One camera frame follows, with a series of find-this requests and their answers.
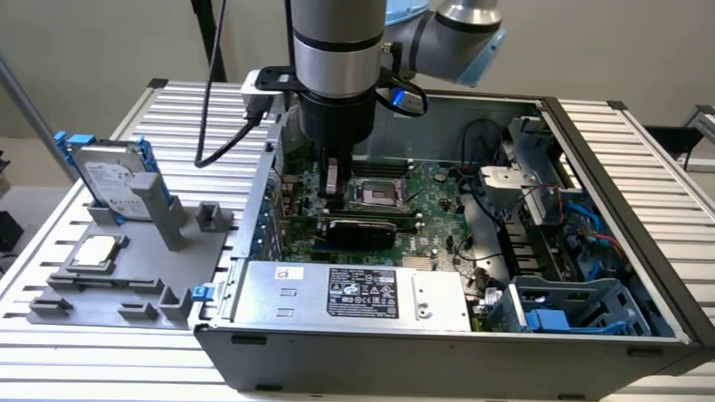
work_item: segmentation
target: white wall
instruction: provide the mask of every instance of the white wall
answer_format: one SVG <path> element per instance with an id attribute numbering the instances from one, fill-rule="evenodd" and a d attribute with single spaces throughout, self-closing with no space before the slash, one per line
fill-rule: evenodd
<path id="1" fill-rule="evenodd" d="M 229 0 L 225 19 L 229 79 L 284 64 L 283 1 Z M 51 128 L 103 137 L 152 78 L 207 76 L 189 0 L 0 0 L 0 52 Z M 1 90 L 0 120 L 0 136 L 35 136 Z"/>
<path id="2" fill-rule="evenodd" d="M 510 36 L 479 90 L 618 99 L 659 124 L 715 103 L 715 1 L 502 0 L 500 7 Z M 283 21 L 281 0 L 229 0 L 229 79 L 285 62 Z M 205 79 L 189 0 L 0 0 L 0 51 L 51 127 L 101 136 L 151 78 Z M 0 136 L 33 135 L 4 94 L 0 120 Z"/>

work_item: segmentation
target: connector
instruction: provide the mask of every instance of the connector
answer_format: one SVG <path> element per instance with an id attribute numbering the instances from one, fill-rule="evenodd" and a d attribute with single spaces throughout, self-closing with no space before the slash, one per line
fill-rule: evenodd
<path id="1" fill-rule="evenodd" d="M 252 122 L 255 125 L 260 123 L 264 119 L 265 113 L 272 108 L 272 102 L 275 100 L 273 95 L 255 95 L 248 101 L 248 106 L 245 107 L 245 120 Z"/>

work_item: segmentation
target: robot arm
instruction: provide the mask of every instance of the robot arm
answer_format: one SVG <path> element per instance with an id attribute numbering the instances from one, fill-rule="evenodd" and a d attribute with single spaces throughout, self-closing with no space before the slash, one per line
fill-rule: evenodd
<path id="1" fill-rule="evenodd" d="M 352 148 L 372 132 L 376 101 L 395 109 L 404 91 L 422 92 L 415 85 L 379 90 L 384 81 L 394 89 L 402 78 L 420 73 L 475 86 L 506 34 L 500 21 L 496 0 L 446 0 L 436 12 L 427 9 L 426 0 L 412 2 L 411 8 L 396 0 L 292 0 L 292 90 L 299 95 L 300 129 L 321 150 L 321 197 L 343 198 Z M 392 59 L 390 48 L 402 50 Z M 388 80 L 383 64 L 394 67 Z M 260 81 L 259 89 L 276 89 Z M 400 97 L 379 99 L 384 94 Z"/>
<path id="2" fill-rule="evenodd" d="M 498 0 L 447 0 L 435 12 L 424 2 L 406 13 L 391 13 L 398 3 L 388 2 L 384 36 L 406 49 L 400 74 L 478 86 L 506 37 Z"/>

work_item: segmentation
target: green circuit board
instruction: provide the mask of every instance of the green circuit board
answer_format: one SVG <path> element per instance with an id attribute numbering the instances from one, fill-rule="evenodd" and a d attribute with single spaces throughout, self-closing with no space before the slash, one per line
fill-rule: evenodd
<path id="1" fill-rule="evenodd" d="M 420 219 L 408 219 L 406 225 L 419 220 L 415 233 L 398 233 L 395 246 L 391 250 L 369 252 L 337 251 L 325 247 L 320 238 L 320 222 L 323 204 L 317 198 L 319 176 L 313 170 L 301 173 L 303 186 L 300 193 L 293 197 L 307 201 L 301 214 L 287 215 L 283 221 L 284 231 L 284 260 L 291 262 L 332 262 L 337 264 L 361 265 L 402 265 L 406 257 L 430 258 L 432 250 L 438 251 L 436 264 L 439 268 L 454 269 L 454 254 L 447 248 L 447 239 L 452 238 L 458 245 L 470 233 L 464 222 L 464 215 L 456 212 L 458 183 L 448 178 L 443 183 L 435 180 L 435 175 L 447 175 L 448 167 L 436 163 L 424 163 L 410 172 L 408 178 L 402 178 L 402 200 L 412 199 L 392 210 L 411 211 L 420 214 Z M 353 181 L 348 185 L 345 210 L 359 211 L 369 216 L 371 212 L 386 211 L 387 208 L 353 204 L 349 199 L 355 197 Z"/>

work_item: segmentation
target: gray plastic holder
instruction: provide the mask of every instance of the gray plastic holder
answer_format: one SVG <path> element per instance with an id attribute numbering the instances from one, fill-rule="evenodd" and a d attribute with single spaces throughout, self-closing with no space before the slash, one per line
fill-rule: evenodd
<path id="1" fill-rule="evenodd" d="M 177 197 L 172 197 L 171 204 L 167 204 L 161 184 L 163 180 L 159 173 L 136 173 L 129 183 L 129 188 L 144 202 L 148 216 L 152 218 L 167 248 L 171 251 L 179 251 L 185 246 L 185 239 L 180 231 L 185 213 Z"/>

